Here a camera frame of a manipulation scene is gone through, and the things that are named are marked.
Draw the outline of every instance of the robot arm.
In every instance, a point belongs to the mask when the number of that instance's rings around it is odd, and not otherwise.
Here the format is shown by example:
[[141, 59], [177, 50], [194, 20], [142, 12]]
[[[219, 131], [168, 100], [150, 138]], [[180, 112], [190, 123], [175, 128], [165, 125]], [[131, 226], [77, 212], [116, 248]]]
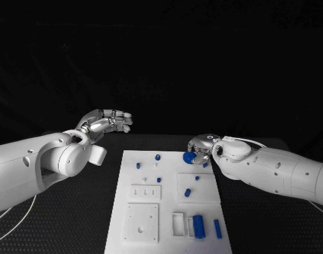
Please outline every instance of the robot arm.
[[106, 150], [93, 145], [105, 132], [128, 132], [131, 115], [93, 110], [75, 130], [0, 146], [0, 211], [8, 209], [56, 182], [75, 176], [89, 161], [101, 165]]
[[282, 196], [305, 199], [323, 205], [323, 163], [272, 148], [253, 149], [233, 138], [204, 134], [188, 142], [197, 156], [191, 163], [213, 157], [223, 175], [242, 180], [258, 189]]

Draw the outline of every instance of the black table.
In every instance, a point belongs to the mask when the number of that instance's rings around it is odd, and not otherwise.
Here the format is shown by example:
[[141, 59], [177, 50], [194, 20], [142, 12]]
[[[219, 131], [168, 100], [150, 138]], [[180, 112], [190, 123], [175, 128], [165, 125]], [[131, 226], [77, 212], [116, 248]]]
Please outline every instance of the black table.
[[[88, 164], [76, 177], [39, 194], [31, 212], [0, 241], [0, 253], [103, 253], [122, 150], [186, 151], [188, 135], [108, 133], [101, 167]], [[282, 140], [253, 138], [288, 150]], [[212, 162], [233, 254], [323, 253], [323, 213], [307, 201], [258, 190], [227, 179]], [[31, 199], [0, 220], [0, 237], [26, 214]]]

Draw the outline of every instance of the black background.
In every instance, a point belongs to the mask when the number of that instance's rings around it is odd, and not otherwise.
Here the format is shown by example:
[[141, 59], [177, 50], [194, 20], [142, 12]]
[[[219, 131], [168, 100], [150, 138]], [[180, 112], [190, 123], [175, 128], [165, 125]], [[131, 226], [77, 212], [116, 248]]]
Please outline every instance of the black background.
[[278, 137], [323, 161], [323, 1], [0, 6], [0, 144], [96, 108], [132, 133]]

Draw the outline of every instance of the robotic hand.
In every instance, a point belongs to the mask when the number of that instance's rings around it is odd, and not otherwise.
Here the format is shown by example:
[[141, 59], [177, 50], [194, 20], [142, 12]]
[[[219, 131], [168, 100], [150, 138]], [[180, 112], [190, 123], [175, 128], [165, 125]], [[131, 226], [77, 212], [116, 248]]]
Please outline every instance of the robotic hand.
[[105, 132], [128, 132], [131, 124], [131, 114], [93, 110], [82, 117], [73, 130], [1, 145], [0, 211], [75, 176], [86, 162], [99, 166], [106, 150], [93, 144]]
[[188, 141], [186, 162], [203, 164], [212, 156], [229, 179], [242, 180], [275, 195], [323, 205], [323, 163], [243, 140], [262, 146], [253, 149], [242, 140], [213, 134], [196, 136]]

